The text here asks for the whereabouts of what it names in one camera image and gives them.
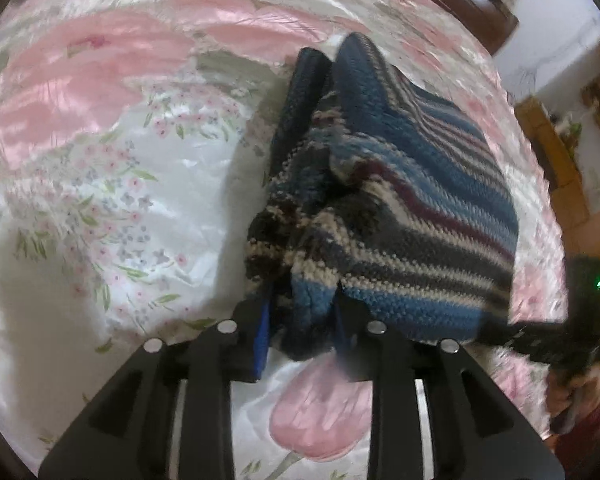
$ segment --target striped knitted fabric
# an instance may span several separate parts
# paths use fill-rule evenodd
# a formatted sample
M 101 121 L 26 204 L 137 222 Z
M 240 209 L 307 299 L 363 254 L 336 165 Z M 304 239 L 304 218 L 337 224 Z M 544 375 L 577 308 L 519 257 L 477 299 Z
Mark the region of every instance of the striped knitted fabric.
M 292 357 L 328 345 L 338 284 L 418 340 L 507 322 L 518 221 L 484 136 L 365 36 L 333 63 L 300 52 L 269 174 L 247 277 L 277 280 L 272 319 Z

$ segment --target silver bolt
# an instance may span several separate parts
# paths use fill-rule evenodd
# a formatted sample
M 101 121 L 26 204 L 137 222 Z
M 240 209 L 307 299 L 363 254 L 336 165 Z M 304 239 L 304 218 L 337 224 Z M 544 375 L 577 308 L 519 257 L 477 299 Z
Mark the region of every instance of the silver bolt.
M 221 334 L 232 334 L 238 330 L 238 324 L 233 319 L 225 319 L 218 323 L 218 332 Z
M 454 341 L 453 339 L 443 339 L 440 342 L 440 348 L 442 348 L 443 352 L 446 352 L 448 354 L 456 354 L 460 349 L 460 345 L 457 341 Z
M 144 348 L 144 351 L 149 354 L 155 354 L 156 352 L 160 351 L 160 348 L 162 348 L 162 339 L 158 339 L 157 337 L 149 339 L 144 343 L 144 345 L 142 345 L 142 348 Z
M 380 335 L 386 332 L 386 325 L 382 321 L 375 319 L 366 324 L 366 331 L 371 334 Z

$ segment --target satin bedspread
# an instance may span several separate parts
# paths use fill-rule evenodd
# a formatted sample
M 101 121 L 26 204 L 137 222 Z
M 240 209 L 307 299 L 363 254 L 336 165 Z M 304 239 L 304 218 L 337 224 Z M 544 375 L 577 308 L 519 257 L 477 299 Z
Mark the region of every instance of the satin bedspread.
M 564 316 L 548 186 L 492 60 L 429 0 L 29 0 L 0 19 L 0 430 L 33 471 L 149 336 L 228 316 L 298 50 L 352 30 L 484 131 L 520 221 L 511 319 Z M 544 370 L 477 349 L 540 433 Z M 241 480 L 364 478 L 369 384 L 330 355 L 234 384 Z

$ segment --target blue striped knit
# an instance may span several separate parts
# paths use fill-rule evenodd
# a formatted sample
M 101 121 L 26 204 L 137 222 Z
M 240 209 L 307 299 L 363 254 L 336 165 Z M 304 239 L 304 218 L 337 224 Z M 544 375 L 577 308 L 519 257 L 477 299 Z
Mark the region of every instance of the blue striped knit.
M 275 328 L 304 358 L 330 344 L 338 286 L 419 340 L 506 323 L 518 221 L 480 129 L 351 34 L 303 49 L 271 145 L 247 276 L 276 280 Z

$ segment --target green leaf pattern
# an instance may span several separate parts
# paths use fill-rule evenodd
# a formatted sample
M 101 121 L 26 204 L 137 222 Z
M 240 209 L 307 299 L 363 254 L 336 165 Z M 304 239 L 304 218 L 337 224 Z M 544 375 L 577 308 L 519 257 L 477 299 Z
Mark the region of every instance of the green leaf pattern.
M 96 354 L 106 354 L 113 347 L 113 339 L 109 338 L 106 343 L 95 349 Z
M 89 196 L 88 198 L 85 198 L 82 202 L 80 202 L 78 204 L 78 209 L 84 209 L 85 207 L 87 207 L 91 201 L 93 200 L 93 195 Z
M 143 272 L 142 270 L 132 269 L 131 267 L 124 267 L 120 265 L 116 267 L 120 270 L 124 270 L 126 272 L 127 277 L 132 280 L 138 280 L 139 278 L 146 278 L 148 276 L 148 274 L 146 272 Z
M 205 328 L 209 328 L 216 320 L 212 317 L 205 317 L 203 319 L 197 319 L 195 321 L 183 321 L 185 325 L 187 325 L 192 330 L 204 330 Z
M 16 251 L 15 256 L 20 255 L 25 258 L 32 258 L 33 260 L 46 260 L 47 251 L 55 246 L 54 240 L 48 240 L 48 232 L 37 232 L 33 233 L 26 232 L 22 229 L 18 230 L 16 235 Z M 33 248 L 33 253 L 30 253 L 29 248 Z
M 142 171 L 142 170 L 132 170 L 132 173 L 135 176 L 139 176 L 140 178 L 143 178 L 144 180 L 153 180 L 154 182 L 158 182 L 158 179 L 155 178 L 151 173 L 149 173 L 148 171 Z
M 240 476 L 249 476 L 256 474 L 262 467 L 262 460 L 251 460 L 240 472 Z
M 161 304 L 170 303 L 171 301 L 177 300 L 179 297 L 180 297 L 179 294 L 165 294 L 164 296 L 161 296 L 160 298 L 155 300 L 155 303 L 161 303 Z
M 83 215 L 82 213 L 80 213 L 80 218 L 85 224 L 87 224 L 90 227 L 96 227 L 98 225 L 98 222 L 93 216 Z
M 107 283 L 102 287 L 102 304 L 105 312 L 109 310 L 109 307 L 111 306 L 111 289 Z

